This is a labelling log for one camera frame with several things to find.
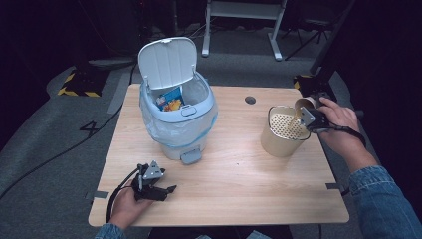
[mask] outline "open lid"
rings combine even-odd
[[[196,57],[196,46],[189,38],[166,38],[140,50],[139,69],[150,89],[169,88],[194,77]]]

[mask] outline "dark background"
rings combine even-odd
[[[354,107],[364,110],[361,122],[382,164],[421,218],[418,5],[356,1],[322,68],[338,71],[348,85]],[[153,34],[152,25],[173,36],[175,23],[179,28],[203,23],[205,6],[205,0],[177,0],[176,8],[170,0],[2,1],[0,148],[49,99],[46,85],[63,69],[87,60],[136,54]]]

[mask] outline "beige container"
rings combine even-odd
[[[311,97],[301,98],[295,102],[296,114],[299,116],[301,113],[301,108],[305,107],[306,109],[317,109],[320,107],[320,103],[314,100]]]
[[[310,135],[301,125],[301,119],[295,119],[294,108],[272,107],[261,134],[261,146],[272,156],[286,157],[292,155]]]

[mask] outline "jacket sleeve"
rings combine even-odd
[[[104,224],[96,235],[96,239],[126,239],[123,230],[114,224]]]
[[[362,168],[349,183],[364,238],[422,238],[418,217],[384,167]]]

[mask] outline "yellow black tape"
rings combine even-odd
[[[293,83],[296,90],[301,90],[301,84],[299,83],[299,79],[303,78],[313,78],[314,76],[308,76],[308,75],[298,75],[293,77]]]
[[[77,81],[75,70],[73,70],[65,79],[65,82],[63,83],[62,87],[60,88],[57,95],[66,95],[66,96],[72,96],[72,97],[100,97],[102,95],[102,92],[96,92],[96,91],[84,91],[84,90],[74,90],[72,87],[70,87],[71,84],[73,84],[75,81]]]

